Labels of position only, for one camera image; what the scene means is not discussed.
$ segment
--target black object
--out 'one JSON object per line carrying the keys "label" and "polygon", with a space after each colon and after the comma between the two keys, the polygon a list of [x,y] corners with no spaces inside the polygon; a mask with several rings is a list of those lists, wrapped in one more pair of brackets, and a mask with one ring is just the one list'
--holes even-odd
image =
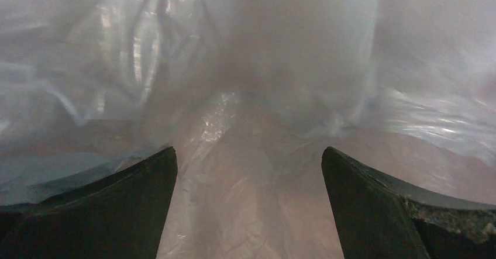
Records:
{"label": "black object", "polygon": [[40,204],[0,208],[0,258],[155,259],[176,176],[168,148]]}
{"label": "black object", "polygon": [[496,206],[416,187],[333,148],[322,172],[346,259],[496,258]]}

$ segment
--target plastic bag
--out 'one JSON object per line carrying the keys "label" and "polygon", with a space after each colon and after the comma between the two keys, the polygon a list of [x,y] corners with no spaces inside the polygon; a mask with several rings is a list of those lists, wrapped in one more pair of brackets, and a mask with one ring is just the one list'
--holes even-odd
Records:
{"label": "plastic bag", "polygon": [[0,203],[165,145],[158,258],[342,258],[327,146],[496,203],[492,4],[0,0]]}

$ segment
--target wrinkled plastic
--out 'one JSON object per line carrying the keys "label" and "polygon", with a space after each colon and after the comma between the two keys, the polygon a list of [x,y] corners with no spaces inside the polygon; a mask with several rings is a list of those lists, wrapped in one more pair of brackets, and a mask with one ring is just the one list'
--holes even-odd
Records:
{"label": "wrinkled plastic", "polygon": [[496,203],[492,4],[0,0],[0,203],[166,145],[158,258],[342,258],[327,146]]}

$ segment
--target plastic wrap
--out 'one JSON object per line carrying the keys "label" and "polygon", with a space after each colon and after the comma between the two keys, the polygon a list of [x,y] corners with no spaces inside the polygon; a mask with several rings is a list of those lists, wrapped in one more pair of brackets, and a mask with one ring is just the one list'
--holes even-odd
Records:
{"label": "plastic wrap", "polygon": [[492,4],[0,0],[0,203],[166,145],[160,259],[342,258],[327,146],[496,203]]}

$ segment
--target translucent plastic sheet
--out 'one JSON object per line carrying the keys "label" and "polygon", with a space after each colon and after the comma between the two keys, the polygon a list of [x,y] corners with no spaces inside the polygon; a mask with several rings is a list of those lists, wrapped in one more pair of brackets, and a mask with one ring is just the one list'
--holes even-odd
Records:
{"label": "translucent plastic sheet", "polygon": [[0,0],[0,203],[165,145],[160,259],[342,258],[327,146],[496,203],[493,4]]}

